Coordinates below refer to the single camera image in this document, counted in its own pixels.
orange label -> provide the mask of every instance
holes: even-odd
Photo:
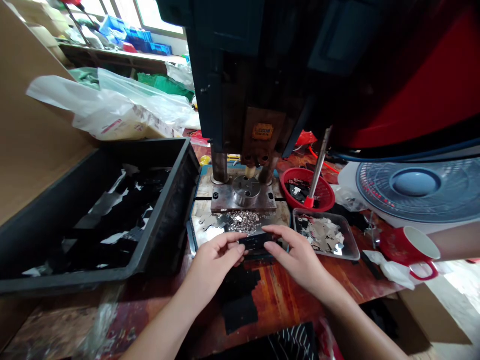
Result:
[[[253,134],[251,136],[255,140],[268,141],[272,139],[273,135],[274,135],[273,125],[258,123],[258,124],[255,124],[255,127],[253,128]]]

black plastic tray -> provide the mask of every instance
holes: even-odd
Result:
[[[21,273],[44,264],[52,241],[75,226],[114,185],[122,164],[172,168],[128,266],[0,280],[0,294],[74,292],[147,270],[164,276],[179,269],[187,241],[186,222],[200,174],[188,138],[112,142],[95,150],[0,227],[0,272]]]

finger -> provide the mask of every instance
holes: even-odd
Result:
[[[281,246],[273,241],[267,241],[265,244],[263,244],[263,246],[287,270],[295,261],[294,258],[287,254],[287,252],[283,250]]]
[[[215,260],[220,264],[220,269],[222,272],[227,274],[231,268],[244,256],[245,245],[239,245],[233,249],[230,249],[218,260]]]
[[[233,249],[233,248],[236,248],[240,246],[240,244],[238,242],[230,242],[226,245],[226,247],[230,250],[230,249]],[[248,250],[245,250],[245,253],[244,255],[247,256],[249,254],[249,251]]]
[[[295,245],[298,245],[299,241],[301,241],[299,239],[301,235],[298,232],[284,225],[268,225],[262,227],[262,230],[266,233],[273,233],[281,236],[281,238],[289,243],[292,247],[295,247]]]
[[[218,236],[215,236],[209,241],[217,251],[220,251],[227,243],[235,243],[240,239],[246,238],[248,235],[242,232],[224,232]]]
[[[240,266],[240,264],[243,263],[244,261],[245,261],[245,257],[242,256],[241,259],[233,267],[238,268]]]

window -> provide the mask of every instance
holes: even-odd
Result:
[[[136,3],[145,27],[183,35],[184,29],[181,26],[175,26],[162,20],[159,6],[155,0],[136,0]]]
[[[162,20],[155,0],[82,0],[85,11],[102,21],[105,15],[122,19],[129,26],[145,29],[157,35],[186,39],[184,29]],[[80,10],[68,5],[74,14]]]

wooden workbench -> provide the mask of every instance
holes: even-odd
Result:
[[[140,73],[167,74],[165,63],[187,63],[185,58],[175,55],[163,56],[121,50],[100,50],[93,47],[66,43],[62,43],[59,46],[68,60],[75,64],[77,68],[105,68],[108,66],[120,66],[136,69]]]
[[[210,153],[210,149],[206,147],[194,148],[199,159]],[[280,160],[277,170],[282,173],[289,168],[308,163],[315,164],[316,159],[310,154],[293,155],[288,161]],[[324,168],[322,174],[331,184],[337,183],[337,174],[330,169]],[[377,223],[384,229],[390,227],[381,219],[377,219]],[[373,250],[371,241],[357,228],[353,227],[352,232],[360,251]],[[358,304],[403,290],[403,287],[386,279],[375,279],[362,260],[352,262],[321,255],[319,259]],[[128,281],[107,332],[107,346],[101,352],[101,359],[121,357],[178,290],[191,262],[192,255],[187,246],[180,273],[176,277],[148,279],[145,276],[136,276]],[[447,263],[439,263],[437,267],[441,274],[450,272]],[[182,355],[201,358],[303,322],[318,322],[323,315],[321,304],[298,286],[281,265],[272,263],[257,266],[255,269],[259,270],[261,276],[252,292],[258,310],[258,322],[227,335],[220,306],[214,299],[192,326],[180,350]],[[48,349],[50,354],[55,354],[52,359],[72,356],[75,347],[85,337],[88,326],[95,323],[95,307],[98,306],[99,298],[97,291],[91,293],[90,299],[88,294],[82,294],[77,297],[44,300],[13,339],[8,347],[10,353],[7,354],[38,354],[45,353],[45,349]]]

